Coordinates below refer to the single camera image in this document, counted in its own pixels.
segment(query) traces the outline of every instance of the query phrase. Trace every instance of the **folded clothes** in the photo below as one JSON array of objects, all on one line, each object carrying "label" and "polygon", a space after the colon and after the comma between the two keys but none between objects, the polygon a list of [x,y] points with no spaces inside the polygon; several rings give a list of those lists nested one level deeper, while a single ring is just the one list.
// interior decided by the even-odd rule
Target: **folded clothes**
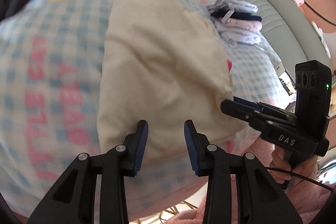
[{"label": "folded clothes", "polygon": [[[212,17],[215,17],[215,18],[223,18],[228,11],[229,11],[229,9],[220,8],[218,10],[210,12],[210,14],[211,14]],[[234,19],[248,20],[248,21],[259,21],[259,22],[261,22],[261,20],[262,20],[262,17],[260,17],[260,16],[254,16],[254,15],[251,15],[249,13],[242,13],[242,12],[234,12],[230,17],[234,18]]]},{"label": "folded clothes", "polygon": [[239,20],[234,18],[229,18],[223,22],[226,26],[242,28],[252,32],[260,31],[263,27],[263,24],[260,21],[248,21],[248,20]]},{"label": "folded clothes", "polygon": [[241,28],[226,26],[217,19],[213,19],[213,22],[222,39],[232,47],[235,47],[236,43],[253,45],[261,42],[261,38],[258,33]]},{"label": "folded clothes", "polygon": [[258,7],[256,5],[249,3],[247,1],[239,1],[239,0],[216,0],[214,5],[208,6],[210,13],[221,8],[226,8],[229,10],[234,10],[236,12],[249,13],[249,14],[254,14],[258,12]]}]

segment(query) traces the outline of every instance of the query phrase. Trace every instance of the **white tag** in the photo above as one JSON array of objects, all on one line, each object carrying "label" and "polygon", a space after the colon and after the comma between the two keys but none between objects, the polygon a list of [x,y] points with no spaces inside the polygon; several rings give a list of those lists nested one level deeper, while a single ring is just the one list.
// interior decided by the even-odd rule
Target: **white tag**
[{"label": "white tag", "polygon": [[223,17],[222,22],[225,24],[225,22],[230,18],[230,16],[232,16],[234,12],[235,12],[234,10],[229,10]]},{"label": "white tag", "polygon": [[285,67],[283,66],[282,62],[280,62],[276,67],[275,71],[277,73],[277,76],[280,77],[281,74],[283,74],[286,70]]}]

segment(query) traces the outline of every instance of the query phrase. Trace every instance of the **beige towel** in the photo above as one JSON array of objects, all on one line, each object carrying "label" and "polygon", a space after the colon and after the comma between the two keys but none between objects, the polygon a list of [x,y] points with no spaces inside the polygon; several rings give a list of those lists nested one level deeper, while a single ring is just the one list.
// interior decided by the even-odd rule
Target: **beige towel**
[{"label": "beige towel", "polygon": [[243,128],[221,113],[232,99],[227,55],[210,23],[178,0],[114,0],[105,39],[98,135],[102,153],[145,119],[143,163],[186,154],[184,122],[210,142]]}]

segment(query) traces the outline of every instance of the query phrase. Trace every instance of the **blue checkered blanket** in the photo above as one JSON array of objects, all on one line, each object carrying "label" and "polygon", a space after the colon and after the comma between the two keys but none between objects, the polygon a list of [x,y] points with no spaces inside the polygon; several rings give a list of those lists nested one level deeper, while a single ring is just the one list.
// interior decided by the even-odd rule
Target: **blue checkered blanket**
[{"label": "blue checkered blanket", "polygon": [[[208,18],[206,6],[214,1],[180,0]],[[113,0],[31,0],[0,24],[0,191],[22,215],[31,214],[78,154],[100,153],[96,117],[112,5]],[[280,59],[261,37],[258,45],[227,48],[234,94],[286,107],[289,97],[274,70]],[[234,152],[255,136],[246,128]],[[126,180],[129,214],[197,183],[187,156],[145,166],[139,177]]]}]

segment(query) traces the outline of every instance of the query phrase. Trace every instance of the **pink lettering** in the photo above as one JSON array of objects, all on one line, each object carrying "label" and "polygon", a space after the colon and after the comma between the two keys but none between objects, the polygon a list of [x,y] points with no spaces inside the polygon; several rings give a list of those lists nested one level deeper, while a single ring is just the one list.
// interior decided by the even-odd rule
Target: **pink lettering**
[{"label": "pink lettering", "polygon": [[45,44],[45,39],[44,38],[41,38],[41,37],[35,37],[33,39],[33,47],[37,46],[37,45],[40,45],[40,44]]},{"label": "pink lettering", "polygon": [[56,180],[58,179],[58,175],[49,170],[35,170],[35,174],[39,179],[45,180]]},{"label": "pink lettering", "polygon": [[28,150],[28,157],[32,166],[36,167],[40,161],[53,162],[54,157],[51,154],[39,153],[36,152],[33,147],[30,147]]},{"label": "pink lettering", "polygon": [[82,128],[74,128],[67,132],[67,139],[78,145],[86,145],[90,143],[90,135]]},{"label": "pink lettering", "polygon": [[28,68],[28,76],[34,80],[43,79],[44,71],[39,65],[30,65]]},{"label": "pink lettering", "polygon": [[63,106],[73,106],[83,104],[82,94],[77,90],[61,90],[59,100]]},{"label": "pink lettering", "polygon": [[42,92],[26,92],[26,107],[44,107],[44,95]]},{"label": "pink lettering", "polygon": [[30,122],[30,123],[46,124],[47,123],[47,118],[46,118],[44,112],[41,111],[36,116],[28,116],[27,121]]},{"label": "pink lettering", "polygon": [[65,65],[64,63],[59,63],[58,68],[59,68],[59,71],[58,71],[59,77],[62,77],[63,75],[67,73],[77,72],[77,69],[75,67]]},{"label": "pink lettering", "polygon": [[29,55],[30,59],[33,60],[35,63],[41,64],[44,62],[44,55],[45,49],[44,48],[37,48],[32,49]]},{"label": "pink lettering", "polygon": [[80,122],[84,120],[84,115],[81,112],[74,110],[66,109],[64,111],[65,120],[63,121],[64,125],[69,125],[71,123]]},{"label": "pink lettering", "polygon": [[45,131],[41,131],[37,128],[34,128],[31,124],[28,124],[27,129],[26,129],[26,137],[27,137],[27,142],[29,144],[32,138],[47,137],[47,133]]},{"label": "pink lettering", "polygon": [[61,90],[79,90],[79,85],[75,82],[72,86],[71,85],[62,85]]}]

